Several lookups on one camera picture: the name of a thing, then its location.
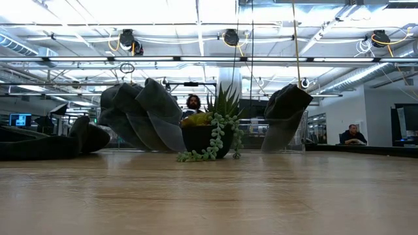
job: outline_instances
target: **man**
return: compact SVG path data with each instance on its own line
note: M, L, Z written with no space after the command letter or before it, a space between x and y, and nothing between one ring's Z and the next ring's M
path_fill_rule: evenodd
M201 108L201 100L197 95L190 95L185 104L187 105L187 109L183 110L182 119L190 116L191 114L199 114L202 112L202 110L199 110L199 108Z
M357 131L357 126L351 124L340 137L340 144L367 144L365 137Z

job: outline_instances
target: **table surface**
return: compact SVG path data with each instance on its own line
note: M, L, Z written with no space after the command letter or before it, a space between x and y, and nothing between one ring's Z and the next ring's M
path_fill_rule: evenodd
M103 152L0 162L0 234L416 234L418 160Z

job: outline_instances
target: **hanging succulent vine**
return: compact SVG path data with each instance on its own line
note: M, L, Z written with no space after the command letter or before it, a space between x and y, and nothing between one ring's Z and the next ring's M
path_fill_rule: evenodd
M233 155L234 159L239 159L241 154L239 149L243 148L241 143L241 137L244 134L242 130L238 128L239 121L237 116L229 117L226 115L225 118L222 115L215 113L214 116L208 117L210 124L214 126L212 130L212 137L210 139L210 147L202 149L203 154L198 154L195 150L192 152L185 151L184 153L179 153L177 156L178 162L192 162L192 161L207 161L207 160L216 160L216 153L219 149L223 148L223 142L221 137L225 135L224 129L226 127L231 127L231 130L234 131L234 140L233 148L235 153Z

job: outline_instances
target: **potted plant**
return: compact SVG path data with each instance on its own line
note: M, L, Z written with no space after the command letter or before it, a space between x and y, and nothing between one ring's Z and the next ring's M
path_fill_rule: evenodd
M208 108L206 113L193 114L182 120L183 140L187 152L179 153L177 161L206 161L223 158L231 146L235 153L233 157L240 157L239 149L243 148L241 136L243 131L238 129L239 117L238 97L236 90L231 94L232 84L226 91L219 87L219 96L212 103L207 95Z

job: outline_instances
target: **black plant pot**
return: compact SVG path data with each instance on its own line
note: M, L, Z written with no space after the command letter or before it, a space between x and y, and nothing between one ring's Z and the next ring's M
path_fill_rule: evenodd
M197 126L197 127L184 127L182 128L183 132L183 141L186 149L191 152L195 150L197 153L202 154L202 149L210 147L210 139L212 137L212 130L214 126ZM227 125L222 130L225 132L224 136L221 136L223 142L223 148L219 149L216 153L216 158L223 158L231 148L233 143L234 131L231 130L231 126Z

